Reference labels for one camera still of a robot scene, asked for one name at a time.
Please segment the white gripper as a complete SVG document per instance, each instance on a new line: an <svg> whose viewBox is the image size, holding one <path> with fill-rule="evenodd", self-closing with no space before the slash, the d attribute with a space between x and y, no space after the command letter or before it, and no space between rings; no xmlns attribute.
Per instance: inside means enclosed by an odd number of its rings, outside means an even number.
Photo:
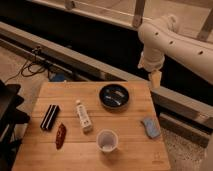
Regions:
<svg viewBox="0 0 213 171"><path fill-rule="evenodd" d="M144 52L141 53L138 68L143 68L146 71L151 72L148 74L148 77L153 88L158 88L161 85L162 72L159 70L163 67L163 63L164 56L162 54L149 56Z"/></svg>

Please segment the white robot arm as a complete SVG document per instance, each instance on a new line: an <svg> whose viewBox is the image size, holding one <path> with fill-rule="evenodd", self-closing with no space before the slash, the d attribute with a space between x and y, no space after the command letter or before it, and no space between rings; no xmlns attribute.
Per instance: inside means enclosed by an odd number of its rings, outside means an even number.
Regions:
<svg viewBox="0 0 213 171"><path fill-rule="evenodd" d="M159 71L167 55L213 85L213 45L181 36L178 29L178 18L172 14L143 22L138 28L144 45L138 67Z"/></svg>

